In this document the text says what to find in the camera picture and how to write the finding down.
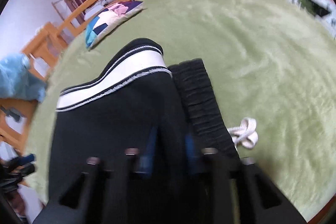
white fabric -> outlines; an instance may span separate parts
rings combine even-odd
[[[64,108],[78,104],[79,102],[91,98],[103,90],[108,89],[132,74],[150,67],[167,68],[164,64],[163,57],[159,52],[147,50],[135,53],[116,66],[98,84],[87,89],[76,90],[60,96],[57,108]]]
[[[102,9],[104,9],[107,4],[110,4],[110,3],[114,2],[114,1],[116,1],[116,0],[98,0],[90,8],[87,8],[85,10],[85,12],[84,12],[85,13],[84,20],[87,21],[93,15],[95,15],[96,13],[98,13],[99,11],[101,11]]]
[[[236,149],[239,143],[248,149],[252,149],[256,145],[258,141],[258,134],[255,131],[256,127],[256,120],[247,117],[241,121],[239,127],[232,127],[227,129],[231,135]]]
[[[78,87],[74,87],[74,88],[70,88],[70,89],[66,89],[65,91],[61,92],[61,95],[65,94],[65,93],[68,93],[72,90],[79,90],[79,89],[82,89],[82,88],[87,88],[89,86],[93,86],[93,85],[96,85],[97,83],[101,82],[106,75],[108,75],[110,73],[110,71],[112,69],[114,69],[114,66],[115,64],[117,64],[120,60],[124,59],[126,56],[130,55],[132,52],[135,52],[135,51],[138,51],[140,49],[143,49],[143,48],[153,48],[155,50],[157,50],[158,52],[160,52],[161,55],[163,55],[163,53],[157,48],[157,47],[153,47],[153,46],[149,46],[149,45],[145,45],[145,46],[140,46],[140,47],[137,47],[137,48],[134,48],[132,50],[130,50],[129,52],[126,52],[123,56],[121,56],[120,58],[118,58],[118,60],[116,60],[112,66],[106,71],[106,73],[104,74],[104,76],[102,78],[100,78],[99,80],[97,80],[96,82],[93,82],[91,84],[88,84],[88,85],[83,85],[81,86],[80,88]]]

wooden bed frame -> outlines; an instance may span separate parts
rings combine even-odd
[[[86,0],[58,27],[54,27],[50,22],[47,23],[22,50],[22,52],[25,53],[31,60],[32,69],[30,71],[34,75],[45,80],[45,78],[34,69],[33,60],[39,57],[42,58],[50,66],[50,70],[52,70],[58,61],[58,56],[54,53],[55,50],[58,54],[60,54],[67,48],[66,42],[61,37],[63,30],[67,28],[75,37],[84,31],[87,24],[90,22],[90,19],[83,22],[79,27],[75,27],[71,21],[96,1],[97,0]],[[52,45],[55,49],[53,52],[50,51],[50,45]],[[23,132],[20,134],[6,124],[5,114],[0,111],[0,142],[4,141],[13,146],[19,153],[23,153],[37,102],[18,99],[0,99],[0,105],[6,109],[15,108],[26,117]],[[310,223],[317,223],[317,219],[314,218]]]

white wall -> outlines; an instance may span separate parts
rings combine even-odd
[[[63,21],[52,6],[57,0],[9,0],[0,15],[0,59],[12,52],[19,52],[45,23],[55,26]],[[63,17],[71,11],[64,1],[57,4]],[[73,37],[66,33],[68,41]]]

white stripe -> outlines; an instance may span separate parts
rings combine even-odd
[[[82,106],[82,105],[85,105],[85,104],[87,104],[87,103],[90,103],[90,102],[92,102],[92,101],[94,101],[94,100],[97,100],[97,99],[99,99],[99,98],[101,98],[101,97],[103,97],[103,96],[105,96],[105,95],[109,95],[110,93],[115,92],[115,91],[121,89],[122,87],[128,85],[129,83],[133,82],[134,80],[136,80],[136,79],[138,79],[138,78],[140,78],[140,77],[144,77],[144,76],[146,76],[146,75],[150,75],[150,74],[152,74],[152,73],[156,73],[156,72],[166,72],[166,73],[170,74],[170,77],[172,77],[172,73],[171,73],[171,71],[168,70],[168,69],[165,69],[165,68],[150,69],[149,71],[144,71],[144,72],[140,72],[140,73],[137,74],[137,75],[133,75],[132,77],[128,78],[125,82],[123,82],[123,83],[121,83],[121,84],[119,84],[119,85],[116,85],[114,88],[112,88],[112,89],[110,89],[110,90],[104,92],[103,94],[100,94],[100,95],[98,95],[98,96],[96,96],[96,97],[90,98],[90,99],[88,99],[88,100],[86,100],[86,101],[84,101],[84,102],[81,102],[80,104],[77,104],[77,105],[74,105],[74,106],[71,106],[71,107],[68,107],[68,108],[64,108],[64,109],[56,109],[56,111],[57,111],[57,112],[65,112],[65,111],[68,111],[68,110],[75,109],[75,108],[77,108],[77,107],[80,107],[80,106]]]
[[[86,89],[75,90],[60,96],[58,99],[57,108],[64,108],[78,104],[79,102],[91,98],[103,90],[108,89],[123,79],[126,79],[128,76],[151,67],[167,68],[163,62],[162,55],[156,51],[151,50],[137,52],[122,61],[101,82],[97,83],[96,85]]]
[[[140,46],[140,47],[137,47],[137,48],[134,48],[132,49],[131,51],[129,52],[126,52],[123,56],[121,56],[120,58],[118,58],[118,60],[116,62],[114,62],[112,64],[112,66],[107,70],[107,72],[103,75],[102,78],[98,79],[96,82],[94,83],[91,83],[89,85],[83,85],[83,86],[75,86],[73,88],[70,88],[70,89],[67,89],[67,90],[64,90],[63,92],[61,92],[61,95],[63,95],[64,93],[66,92],[69,92],[71,90],[78,90],[78,89],[82,89],[82,88],[86,88],[88,86],[92,86],[92,85],[95,85],[97,83],[99,83],[100,81],[102,81],[104,79],[104,77],[114,68],[115,64],[117,64],[121,59],[123,59],[124,57],[126,57],[127,55],[129,55],[130,53],[132,52],[135,52],[137,50],[140,50],[140,49],[143,49],[143,48],[154,48],[156,50],[158,50],[160,52],[161,55],[163,55],[163,53],[157,48],[157,47],[153,47],[153,46],[149,46],[149,45],[146,45],[146,46]]]

pillow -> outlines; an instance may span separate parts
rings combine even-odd
[[[120,1],[108,6],[86,27],[86,48],[91,49],[121,23],[142,10],[142,1]]]

